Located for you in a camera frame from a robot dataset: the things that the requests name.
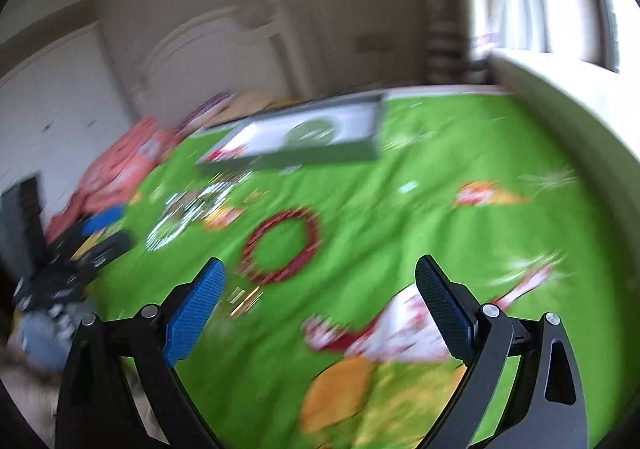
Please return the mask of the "pale green jade bangle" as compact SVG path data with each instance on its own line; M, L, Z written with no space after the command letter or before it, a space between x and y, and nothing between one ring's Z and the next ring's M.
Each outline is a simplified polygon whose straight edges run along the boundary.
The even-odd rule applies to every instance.
M286 133L284 144L288 148L327 146L336 135L336 127L328 120L306 120Z

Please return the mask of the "pink folded quilt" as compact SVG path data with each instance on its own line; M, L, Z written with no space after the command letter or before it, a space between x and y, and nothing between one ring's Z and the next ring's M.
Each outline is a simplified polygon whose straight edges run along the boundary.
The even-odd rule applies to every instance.
M81 216L126 204L176 144L175 131L160 126L156 118L138 120L86 169L66 207L51 218L47 243L58 239Z

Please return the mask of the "white wardrobe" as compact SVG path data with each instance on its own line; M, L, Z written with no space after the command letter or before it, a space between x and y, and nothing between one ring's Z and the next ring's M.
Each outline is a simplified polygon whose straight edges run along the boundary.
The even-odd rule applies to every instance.
M1 188L37 174L49 224L135 120L99 25L57 40L1 79Z

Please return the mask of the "green cartoon bed sheet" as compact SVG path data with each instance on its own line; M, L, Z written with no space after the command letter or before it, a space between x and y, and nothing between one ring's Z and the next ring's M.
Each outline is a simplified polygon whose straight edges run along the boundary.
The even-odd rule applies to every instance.
M177 370L230 448L412 448L463 375L414 286L430 254L446 275L510 315L560 316L586 396L589 439L612 429L639 388L639 295L620 229L585 173L501 94L387 103L380 157L254 172L217 228L190 224L157 251L145 240L171 195L201 189L192 137L155 169L124 219L134 249L92 294L108 320L161 302L217 257L230 273L265 220L307 207L316 256L268 284L238 320L208 327Z

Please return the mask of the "patterned embroidered pillow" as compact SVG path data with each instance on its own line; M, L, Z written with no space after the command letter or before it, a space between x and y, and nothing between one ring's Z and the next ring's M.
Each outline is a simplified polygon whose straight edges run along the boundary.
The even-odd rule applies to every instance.
M211 118L227 108L235 96L232 90L218 92L198 108L193 110L180 124L179 130L192 132L203 127Z

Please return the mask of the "yellow beige pillow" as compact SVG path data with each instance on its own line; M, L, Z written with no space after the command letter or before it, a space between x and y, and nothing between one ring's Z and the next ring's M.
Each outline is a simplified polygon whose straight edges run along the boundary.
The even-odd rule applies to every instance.
M271 94L262 91L241 91L235 94L226 107L218 114L223 122L230 120L239 120L239 118L247 117L255 113L259 113L268 109L270 105L276 102Z

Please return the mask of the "grey shallow cardboard tray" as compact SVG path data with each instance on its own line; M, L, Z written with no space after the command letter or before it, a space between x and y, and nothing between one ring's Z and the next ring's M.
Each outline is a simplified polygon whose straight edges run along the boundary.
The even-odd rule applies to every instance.
M373 161L384 116L379 92L349 94L249 117L199 159L217 170L261 170Z

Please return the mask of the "white bed headboard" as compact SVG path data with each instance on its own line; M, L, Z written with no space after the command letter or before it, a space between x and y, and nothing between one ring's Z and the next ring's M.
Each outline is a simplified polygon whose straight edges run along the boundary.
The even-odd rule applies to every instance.
M178 25L131 67L129 99L141 114L176 125L223 91L260 91L274 99L311 99L314 86L282 0L269 0L258 21L226 7Z

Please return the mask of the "patterned window curtain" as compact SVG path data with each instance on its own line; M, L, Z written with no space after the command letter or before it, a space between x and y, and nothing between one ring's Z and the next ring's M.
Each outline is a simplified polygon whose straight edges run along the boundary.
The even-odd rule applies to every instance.
M431 0L427 24L428 80L437 85L485 84L498 34L489 0Z

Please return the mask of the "wall power socket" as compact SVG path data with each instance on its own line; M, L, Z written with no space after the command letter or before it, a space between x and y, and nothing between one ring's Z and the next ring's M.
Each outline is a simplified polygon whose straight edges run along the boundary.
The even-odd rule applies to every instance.
M364 33L355 38L355 52L358 54L370 52L384 53L393 48L393 37L385 32Z

